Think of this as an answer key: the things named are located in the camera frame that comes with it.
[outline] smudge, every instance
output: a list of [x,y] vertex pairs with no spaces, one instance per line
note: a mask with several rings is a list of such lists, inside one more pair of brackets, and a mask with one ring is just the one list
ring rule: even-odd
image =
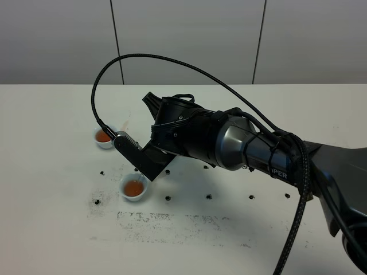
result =
[[248,236],[245,223],[241,227],[238,221],[210,215],[118,212],[117,223],[126,242],[238,247]]

